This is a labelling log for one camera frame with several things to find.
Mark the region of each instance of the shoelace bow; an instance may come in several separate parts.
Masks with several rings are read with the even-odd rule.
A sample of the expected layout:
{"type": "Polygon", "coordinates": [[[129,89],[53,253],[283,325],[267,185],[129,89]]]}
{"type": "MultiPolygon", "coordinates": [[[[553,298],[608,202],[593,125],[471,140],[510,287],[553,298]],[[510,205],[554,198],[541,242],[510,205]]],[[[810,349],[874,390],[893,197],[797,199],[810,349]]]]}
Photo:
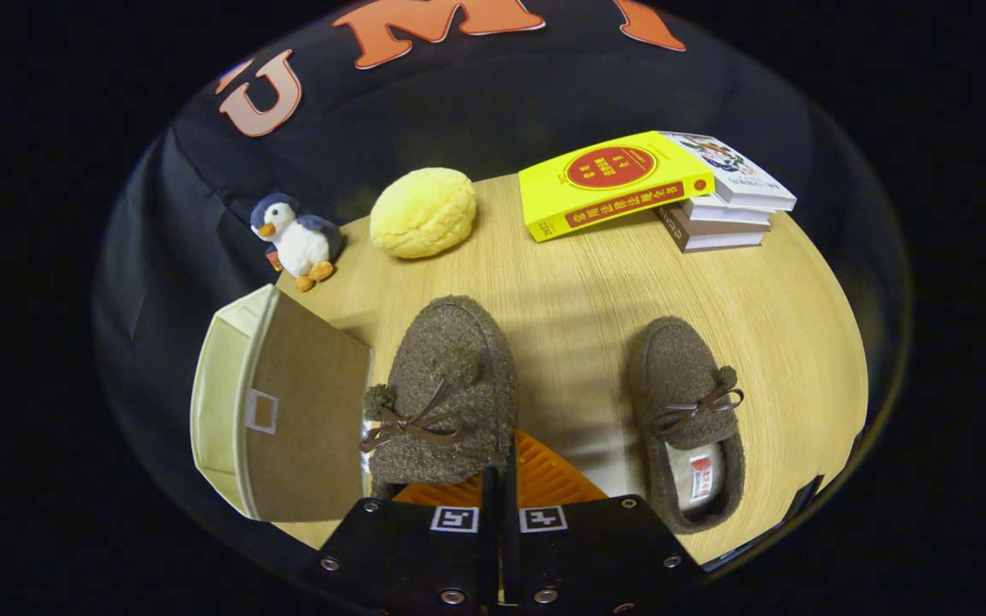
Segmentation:
{"type": "Polygon", "coordinates": [[[654,424],[657,426],[656,435],[661,437],[672,436],[674,433],[684,429],[690,422],[695,421],[695,418],[700,413],[732,411],[736,406],[740,406],[740,402],[743,401],[744,391],[736,388],[729,389],[726,383],[719,382],[711,393],[704,395],[704,397],[700,398],[698,402],[693,403],[693,405],[677,403],[677,405],[664,406],[668,412],[658,414],[654,420],[654,424]],[[735,402],[729,401],[729,394],[736,394],[737,400],[735,402]]]}
{"type": "Polygon", "coordinates": [[[390,406],[379,406],[379,410],[383,411],[383,425],[380,428],[368,430],[367,436],[364,436],[363,440],[360,441],[359,450],[368,453],[373,448],[386,444],[402,434],[408,434],[425,441],[425,443],[439,447],[454,445],[466,438],[466,434],[470,432],[470,426],[466,425],[466,422],[462,421],[457,413],[447,411],[439,413],[435,417],[425,417],[428,411],[441,401],[443,391],[446,390],[445,383],[445,379],[441,379],[439,385],[436,386],[436,391],[431,395],[431,400],[428,400],[427,405],[414,418],[401,417],[390,406]],[[454,418],[458,428],[451,430],[448,434],[439,434],[428,429],[428,425],[443,420],[443,418],[454,418]]]}

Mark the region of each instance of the beige box lid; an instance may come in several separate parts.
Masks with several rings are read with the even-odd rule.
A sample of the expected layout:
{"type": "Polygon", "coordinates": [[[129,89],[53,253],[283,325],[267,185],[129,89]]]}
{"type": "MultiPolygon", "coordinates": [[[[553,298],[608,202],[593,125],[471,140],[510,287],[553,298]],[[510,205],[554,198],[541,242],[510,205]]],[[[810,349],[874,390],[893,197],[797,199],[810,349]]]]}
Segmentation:
{"type": "Polygon", "coordinates": [[[371,349],[273,285],[219,309],[193,382],[193,459],[247,518],[343,518],[363,495],[371,349]]]}

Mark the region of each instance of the orange plate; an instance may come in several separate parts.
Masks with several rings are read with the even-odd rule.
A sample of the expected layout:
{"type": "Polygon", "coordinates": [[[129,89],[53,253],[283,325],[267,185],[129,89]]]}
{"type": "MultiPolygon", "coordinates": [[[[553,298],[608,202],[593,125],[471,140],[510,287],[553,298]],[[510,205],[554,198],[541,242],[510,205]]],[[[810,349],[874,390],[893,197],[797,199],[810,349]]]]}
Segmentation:
{"type": "MultiPolygon", "coordinates": [[[[563,506],[606,498],[574,465],[523,430],[516,430],[517,507],[563,506]]],[[[410,483],[394,500],[420,506],[481,506],[482,477],[476,475],[454,486],[410,483]]]]}

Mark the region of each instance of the brown slipper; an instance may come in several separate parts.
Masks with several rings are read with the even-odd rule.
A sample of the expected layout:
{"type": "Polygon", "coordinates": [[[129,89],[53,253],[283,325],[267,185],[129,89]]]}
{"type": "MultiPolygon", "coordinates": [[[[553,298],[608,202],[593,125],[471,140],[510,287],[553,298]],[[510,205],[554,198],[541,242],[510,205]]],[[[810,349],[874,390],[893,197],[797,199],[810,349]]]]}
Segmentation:
{"type": "Polygon", "coordinates": [[[744,492],[736,370],[720,370],[694,328],[664,317],[634,341],[630,387],[649,459],[650,504],[676,534],[722,523],[744,492]]]}
{"type": "Polygon", "coordinates": [[[469,297],[431,301],[403,336],[388,385],[364,397],[367,418],[383,422],[360,442],[372,452],[373,492],[507,471],[517,411],[512,353],[489,312],[469,297]]]}

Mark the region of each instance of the penguin plush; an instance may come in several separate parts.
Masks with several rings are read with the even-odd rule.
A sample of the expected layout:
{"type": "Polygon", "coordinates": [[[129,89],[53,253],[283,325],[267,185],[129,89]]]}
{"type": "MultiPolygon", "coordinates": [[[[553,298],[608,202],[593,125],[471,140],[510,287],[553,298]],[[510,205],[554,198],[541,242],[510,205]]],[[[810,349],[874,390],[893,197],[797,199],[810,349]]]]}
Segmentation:
{"type": "Polygon", "coordinates": [[[299,291],[333,274],[333,261],[341,253],[344,235],[333,222],[299,214],[299,203],[284,192],[259,200],[250,214],[250,229],[276,246],[281,266],[294,276],[299,291]]]}

